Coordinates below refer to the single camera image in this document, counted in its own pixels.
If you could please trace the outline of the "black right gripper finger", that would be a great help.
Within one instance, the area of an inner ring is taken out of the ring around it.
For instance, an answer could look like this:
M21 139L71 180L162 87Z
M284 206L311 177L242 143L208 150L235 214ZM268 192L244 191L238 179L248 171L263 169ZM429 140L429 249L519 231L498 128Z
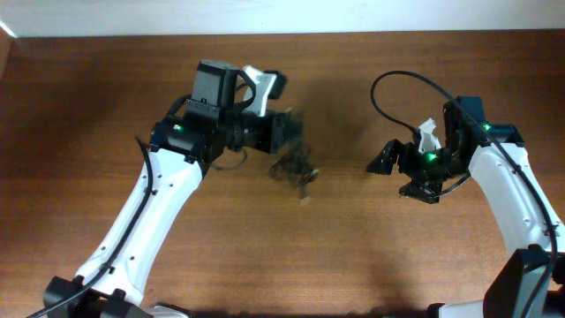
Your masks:
M428 204L438 203L441 184L420 185L414 180L399 189L399 194L403 197L412 198Z
M389 141L379 154L367 164L365 171L372 174L390 175L402 151L403 143L400 140Z

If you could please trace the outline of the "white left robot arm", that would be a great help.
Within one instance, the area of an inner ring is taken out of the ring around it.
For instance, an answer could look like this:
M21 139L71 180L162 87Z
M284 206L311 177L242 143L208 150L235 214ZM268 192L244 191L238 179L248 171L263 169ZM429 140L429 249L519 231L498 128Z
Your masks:
M301 137L288 112L272 111L287 83L278 71L203 59L192 91L177 98L148 142L117 219L71 280L55 276L38 317L187 317L170 304L141 308L147 279L178 213L224 149L274 154Z

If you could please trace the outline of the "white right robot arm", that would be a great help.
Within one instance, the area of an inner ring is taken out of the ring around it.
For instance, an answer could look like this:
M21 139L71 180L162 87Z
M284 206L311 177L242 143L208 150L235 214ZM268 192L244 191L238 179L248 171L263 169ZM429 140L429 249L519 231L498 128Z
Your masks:
M535 178L524 139L513 125L492 125L482 101L459 96L443 106L446 143L433 135L435 123L414 129L413 140L391 140L366 167L373 174L393 169L408 176L402 196L434 204L448 193L444 183L473 179L499 226L508 260L483 299L430 305L429 317L562 317L564 223Z

